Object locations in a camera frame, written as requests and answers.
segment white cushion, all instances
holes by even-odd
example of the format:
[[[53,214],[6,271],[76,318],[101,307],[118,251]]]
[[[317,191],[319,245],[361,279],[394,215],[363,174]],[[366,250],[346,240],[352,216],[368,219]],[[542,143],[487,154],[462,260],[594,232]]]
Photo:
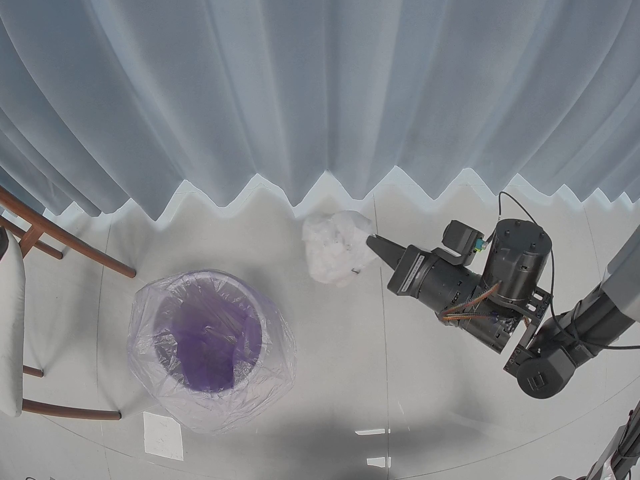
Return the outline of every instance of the white cushion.
[[[0,259],[0,411],[22,412],[22,350],[24,347],[24,263],[10,232]]]

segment chair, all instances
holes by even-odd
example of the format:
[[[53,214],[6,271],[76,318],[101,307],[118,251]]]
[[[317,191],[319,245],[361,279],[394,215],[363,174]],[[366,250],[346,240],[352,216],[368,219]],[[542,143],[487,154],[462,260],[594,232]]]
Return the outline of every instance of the chair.
[[[97,411],[34,402],[22,398],[22,375],[43,377],[44,372],[22,364],[24,350],[24,274],[23,258],[36,247],[56,259],[62,252],[39,242],[46,233],[70,248],[128,277],[135,277],[133,268],[114,260],[82,240],[56,226],[0,187],[0,205],[27,220],[31,227],[25,232],[0,216],[0,411],[20,416],[22,411],[48,416],[91,420],[119,420],[119,411]],[[20,238],[20,244],[13,235]]]

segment translucent plastic bag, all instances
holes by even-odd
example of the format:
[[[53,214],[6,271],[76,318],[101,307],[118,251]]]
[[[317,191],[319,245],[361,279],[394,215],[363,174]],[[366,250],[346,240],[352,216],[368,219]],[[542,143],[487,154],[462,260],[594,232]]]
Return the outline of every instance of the translucent plastic bag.
[[[373,222],[356,211],[309,216],[302,226],[309,275],[320,283],[345,286],[377,258],[367,237]]]
[[[199,433],[251,420],[292,388],[296,370],[293,336],[273,302],[217,270],[136,293],[127,352],[149,393]]]

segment blue curtain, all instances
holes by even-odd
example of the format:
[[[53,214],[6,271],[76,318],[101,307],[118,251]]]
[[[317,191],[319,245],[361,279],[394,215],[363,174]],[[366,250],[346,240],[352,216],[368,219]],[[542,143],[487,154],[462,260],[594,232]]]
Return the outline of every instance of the blue curtain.
[[[0,184],[53,212],[183,179],[297,204],[394,166],[437,197],[640,198],[640,0],[0,0]]]

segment gray tile floor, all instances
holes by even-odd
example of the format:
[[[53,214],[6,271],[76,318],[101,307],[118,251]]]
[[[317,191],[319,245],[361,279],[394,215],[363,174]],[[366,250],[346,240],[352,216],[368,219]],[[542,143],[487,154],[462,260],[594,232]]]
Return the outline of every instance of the gray tile floor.
[[[564,188],[539,194],[522,179],[508,188],[554,240],[556,308],[566,310],[599,281],[640,223],[640,205],[594,194],[584,204]],[[313,211],[356,209],[398,243],[435,247],[450,219],[488,234],[497,200],[473,172],[436,201],[393,173],[364,201],[323,177],[292,209],[267,183],[226,209],[183,185],[158,222],[132,201],[91,219],[75,207],[56,220],[132,264],[130,280],[75,252],[57,262],[26,258],[28,398],[119,409],[119,422],[24,413],[0,415],[0,478],[96,479],[551,479],[587,473],[640,397],[639,352],[603,353],[547,401],[521,393],[498,356],[437,322],[414,300],[385,289],[376,264],[345,288],[307,274],[301,220]],[[505,202],[504,215],[516,215]],[[484,255],[472,268],[481,271]],[[244,278],[282,309],[298,345],[290,393],[256,420],[222,436],[183,428],[184,461],[144,452],[143,416],[165,414],[129,373],[125,343],[133,294],[172,273],[219,268]],[[549,283],[549,268],[541,281]],[[640,342],[640,326],[621,343]],[[369,429],[384,433],[366,434]],[[385,467],[368,465],[380,463]]]

